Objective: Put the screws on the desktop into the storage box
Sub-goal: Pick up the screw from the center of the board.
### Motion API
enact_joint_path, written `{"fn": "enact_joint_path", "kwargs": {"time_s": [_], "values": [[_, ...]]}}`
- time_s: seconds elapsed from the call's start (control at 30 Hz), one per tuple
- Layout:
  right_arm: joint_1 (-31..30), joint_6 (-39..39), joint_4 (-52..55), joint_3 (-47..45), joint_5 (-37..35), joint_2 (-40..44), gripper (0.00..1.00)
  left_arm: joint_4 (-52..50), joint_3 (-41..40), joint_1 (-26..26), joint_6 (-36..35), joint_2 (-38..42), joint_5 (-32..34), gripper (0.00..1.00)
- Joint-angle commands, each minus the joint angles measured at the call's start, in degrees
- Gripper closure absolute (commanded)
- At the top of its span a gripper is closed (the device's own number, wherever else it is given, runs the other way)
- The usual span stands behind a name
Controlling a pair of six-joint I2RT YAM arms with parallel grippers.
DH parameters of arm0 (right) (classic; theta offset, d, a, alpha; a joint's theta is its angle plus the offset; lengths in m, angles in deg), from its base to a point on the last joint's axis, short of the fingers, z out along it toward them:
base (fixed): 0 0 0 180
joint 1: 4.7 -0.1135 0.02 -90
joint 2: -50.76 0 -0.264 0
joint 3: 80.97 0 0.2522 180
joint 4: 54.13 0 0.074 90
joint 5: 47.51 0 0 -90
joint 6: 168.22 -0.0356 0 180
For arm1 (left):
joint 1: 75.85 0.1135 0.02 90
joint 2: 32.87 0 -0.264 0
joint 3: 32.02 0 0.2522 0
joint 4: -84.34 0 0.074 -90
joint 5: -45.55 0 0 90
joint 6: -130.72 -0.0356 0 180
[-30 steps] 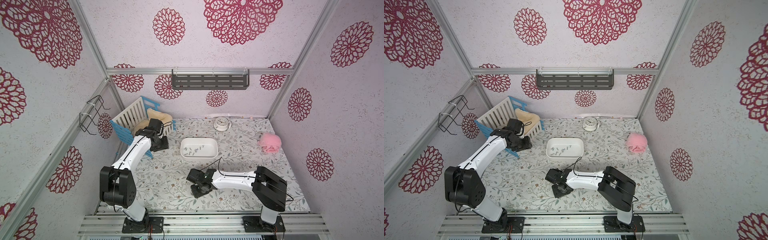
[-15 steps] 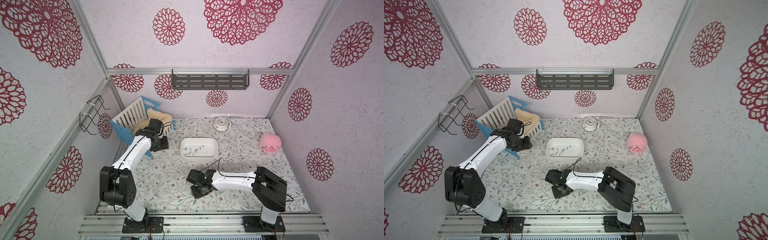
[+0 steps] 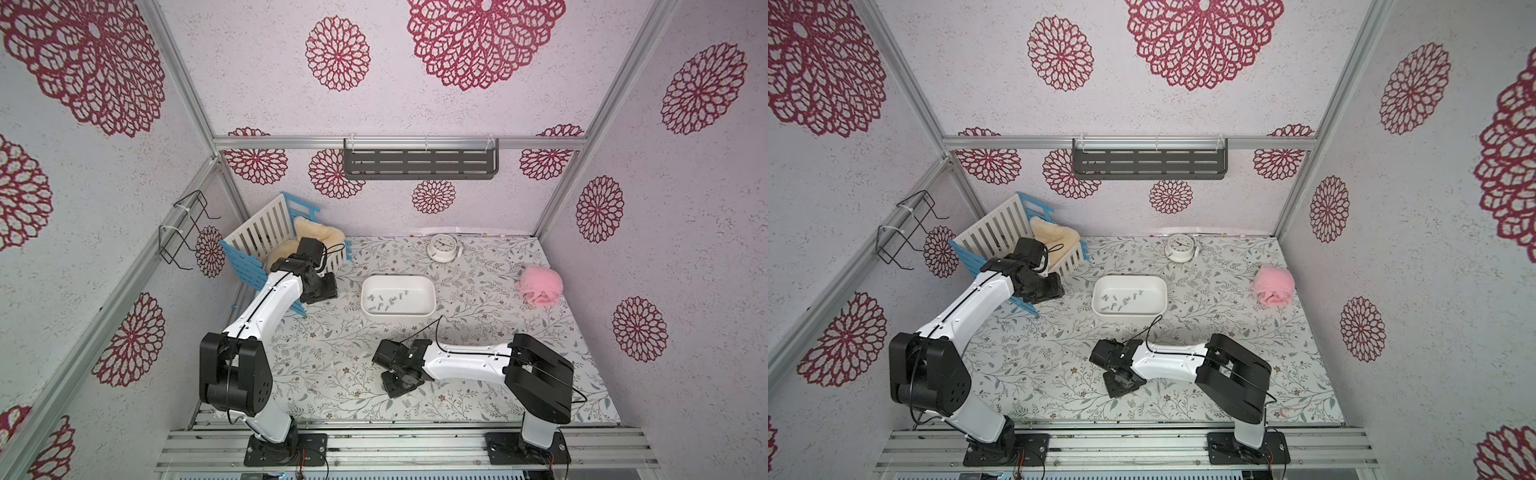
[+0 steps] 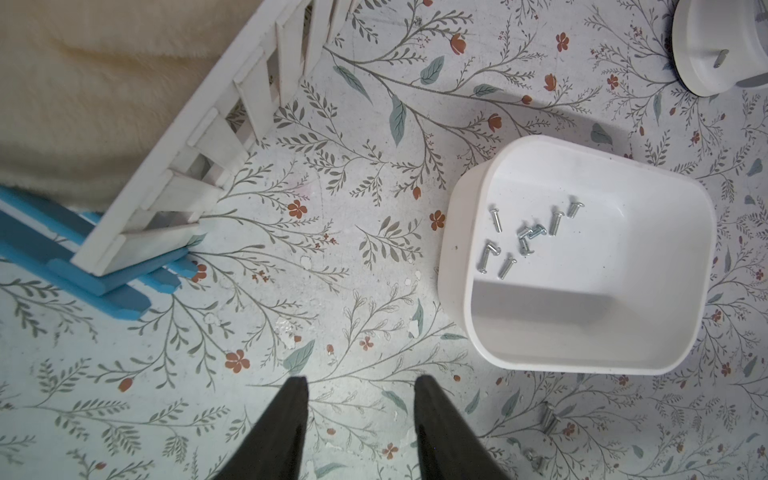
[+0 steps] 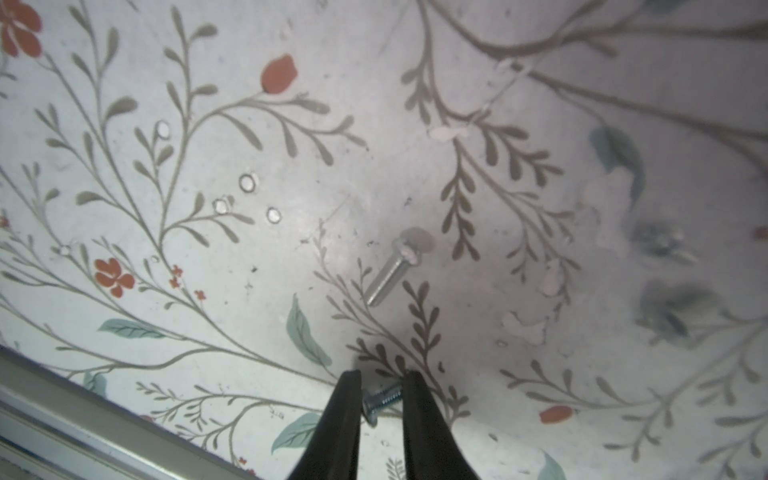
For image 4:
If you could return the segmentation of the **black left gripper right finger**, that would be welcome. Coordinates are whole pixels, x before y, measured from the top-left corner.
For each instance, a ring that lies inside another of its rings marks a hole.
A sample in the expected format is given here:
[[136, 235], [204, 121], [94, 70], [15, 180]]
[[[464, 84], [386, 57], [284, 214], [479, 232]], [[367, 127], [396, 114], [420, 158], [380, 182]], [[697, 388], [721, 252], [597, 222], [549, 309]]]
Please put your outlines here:
[[434, 377], [419, 376], [414, 391], [422, 479], [508, 479]]

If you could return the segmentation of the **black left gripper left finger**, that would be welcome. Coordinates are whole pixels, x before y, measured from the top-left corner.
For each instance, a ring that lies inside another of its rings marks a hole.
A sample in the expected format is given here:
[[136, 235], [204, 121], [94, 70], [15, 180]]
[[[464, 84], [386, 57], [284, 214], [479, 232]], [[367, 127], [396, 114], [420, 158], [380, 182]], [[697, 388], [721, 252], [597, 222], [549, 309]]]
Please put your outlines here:
[[289, 378], [215, 479], [298, 479], [308, 399], [306, 378]]

